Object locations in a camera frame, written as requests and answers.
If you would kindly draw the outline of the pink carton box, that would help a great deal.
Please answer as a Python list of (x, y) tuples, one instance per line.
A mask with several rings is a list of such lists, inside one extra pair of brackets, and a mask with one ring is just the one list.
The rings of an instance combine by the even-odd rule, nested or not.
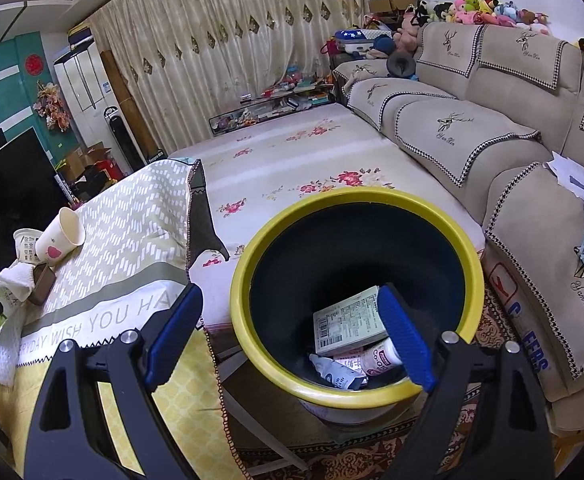
[(334, 356), (334, 360), (350, 370), (361, 372), (368, 377), (380, 376), (403, 366), (403, 360), (389, 338), (385, 338), (369, 348), (356, 349)]

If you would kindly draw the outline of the white blue snack wrapper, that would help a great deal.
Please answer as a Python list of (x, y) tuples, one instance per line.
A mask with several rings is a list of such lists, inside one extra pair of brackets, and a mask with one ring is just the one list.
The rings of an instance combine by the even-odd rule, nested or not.
[(368, 385), (368, 377), (360, 370), (353, 370), (325, 356), (311, 354), (309, 361), (322, 379), (339, 390), (358, 391)]

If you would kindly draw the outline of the white cardboard box with label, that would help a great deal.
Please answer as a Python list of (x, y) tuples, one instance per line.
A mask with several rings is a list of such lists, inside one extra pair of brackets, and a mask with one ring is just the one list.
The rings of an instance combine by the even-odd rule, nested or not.
[(379, 292), (379, 286), (372, 286), (315, 312), (315, 353), (336, 356), (386, 338), (386, 328), (377, 309)]

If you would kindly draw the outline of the brown plastic tray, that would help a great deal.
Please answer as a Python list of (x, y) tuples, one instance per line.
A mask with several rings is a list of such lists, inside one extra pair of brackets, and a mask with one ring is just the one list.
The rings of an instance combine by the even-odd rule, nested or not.
[(27, 300), (34, 306), (41, 307), (49, 297), (57, 277), (48, 264), (40, 263), (34, 267), (33, 278), (35, 286)]

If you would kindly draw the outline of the white paper towel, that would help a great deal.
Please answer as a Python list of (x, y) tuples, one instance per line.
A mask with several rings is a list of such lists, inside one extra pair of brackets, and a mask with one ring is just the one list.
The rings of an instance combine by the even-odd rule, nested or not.
[(0, 328), (0, 385), (11, 388), (18, 364), (26, 302), (35, 287), (35, 267), (15, 261), (0, 271), (0, 304), (6, 320)]

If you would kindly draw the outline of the white yogurt tub blue label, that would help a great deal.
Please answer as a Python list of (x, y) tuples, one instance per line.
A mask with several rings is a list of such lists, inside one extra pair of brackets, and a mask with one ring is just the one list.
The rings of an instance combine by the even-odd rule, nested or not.
[(18, 229), (13, 233), (16, 258), (19, 262), (40, 263), (40, 259), (36, 254), (36, 243), (41, 236), (42, 231), (35, 229)]

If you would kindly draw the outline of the white paper cup pink heart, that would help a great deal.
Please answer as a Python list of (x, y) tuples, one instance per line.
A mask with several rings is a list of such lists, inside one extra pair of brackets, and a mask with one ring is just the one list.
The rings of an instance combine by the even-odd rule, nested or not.
[(50, 264), (59, 263), (85, 241), (85, 229), (73, 209), (63, 207), (35, 243), (38, 259)]

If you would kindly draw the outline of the yellow rimmed black trash bin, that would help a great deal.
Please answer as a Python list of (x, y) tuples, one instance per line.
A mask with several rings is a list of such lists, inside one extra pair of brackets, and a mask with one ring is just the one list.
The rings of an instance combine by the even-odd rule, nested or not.
[(391, 284), (438, 332), (476, 333), (485, 285), (478, 251), (435, 205), (386, 188), (339, 188), (304, 198), (265, 223), (246, 246), (230, 289), (234, 333), (247, 358), (311, 414), (360, 426), (404, 410), (420, 393), (402, 370), (339, 390), (309, 361), (335, 335), (313, 316)]

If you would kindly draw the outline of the patterned yellow white tablecloth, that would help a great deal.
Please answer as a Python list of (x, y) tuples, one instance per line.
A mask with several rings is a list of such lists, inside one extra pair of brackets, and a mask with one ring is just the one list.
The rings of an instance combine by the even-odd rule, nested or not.
[[(86, 233), (84, 244), (54, 271), (57, 279), (44, 305), (28, 308), (14, 383), (0, 385), (0, 423), (19, 474), (25, 471), (35, 401), (58, 345), (73, 339), (88, 349), (109, 344), (125, 330), (139, 330), (189, 285), (197, 257), (204, 252), (227, 255), (211, 220), (203, 166), (196, 159), (153, 162), (77, 214)], [(195, 320), (185, 341), (169, 381), (152, 398), (200, 478), (241, 479), (202, 320)]]

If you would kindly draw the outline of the black tower fan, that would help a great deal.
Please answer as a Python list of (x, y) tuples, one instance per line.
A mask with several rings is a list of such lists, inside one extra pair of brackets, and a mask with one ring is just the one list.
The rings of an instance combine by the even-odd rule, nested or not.
[(120, 110), (116, 106), (107, 106), (103, 112), (103, 117), (130, 169), (138, 171), (146, 166), (146, 162), (137, 150), (135, 142), (132, 141), (132, 134), (126, 127)]

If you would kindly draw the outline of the beige sectional sofa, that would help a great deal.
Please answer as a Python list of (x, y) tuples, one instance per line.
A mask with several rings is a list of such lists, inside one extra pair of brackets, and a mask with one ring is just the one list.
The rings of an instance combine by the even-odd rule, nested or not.
[(415, 73), (339, 63), (348, 106), (482, 227), (486, 280), (553, 426), (584, 430), (584, 52), (523, 28), (432, 23)]

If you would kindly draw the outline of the floral white mattress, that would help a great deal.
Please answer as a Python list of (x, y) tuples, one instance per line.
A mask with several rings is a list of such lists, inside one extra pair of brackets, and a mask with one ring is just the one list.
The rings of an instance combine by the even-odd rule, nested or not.
[(272, 119), (180, 150), (200, 160), (217, 235), (230, 256), (205, 252), (191, 268), (204, 292), (203, 322), (230, 330), (232, 275), (252, 237), (280, 211), (335, 188), (377, 186), (446, 211), (481, 252), (485, 237), (461, 204), (422, 166), (339, 104)]

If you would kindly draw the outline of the artificial flower decoration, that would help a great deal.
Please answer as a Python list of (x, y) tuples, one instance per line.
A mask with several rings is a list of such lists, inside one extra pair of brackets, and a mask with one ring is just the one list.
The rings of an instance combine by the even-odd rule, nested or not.
[(65, 132), (71, 129), (71, 116), (57, 84), (37, 82), (37, 96), (33, 110), (45, 121), (48, 130)]

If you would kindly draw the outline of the low shelf with toys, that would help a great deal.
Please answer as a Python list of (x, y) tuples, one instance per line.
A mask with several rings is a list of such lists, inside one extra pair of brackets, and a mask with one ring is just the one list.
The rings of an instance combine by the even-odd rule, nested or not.
[(209, 118), (208, 125), (213, 136), (222, 136), (334, 101), (331, 75), (305, 75), (297, 66), (291, 66), (279, 82), (261, 92), (260, 96), (243, 96), (238, 108)]

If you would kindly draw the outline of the pile of plush toys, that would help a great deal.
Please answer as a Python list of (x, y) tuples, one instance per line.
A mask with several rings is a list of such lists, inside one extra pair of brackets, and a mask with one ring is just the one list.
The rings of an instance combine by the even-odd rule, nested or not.
[(419, 30), (429, 23), (518, 27), (549, 35), (549, 17), (501, 0), (369, 0), (363, 25), (334, 32), (321, 51), (331, 58), (388, 58), (397, 49), (413, 53)]

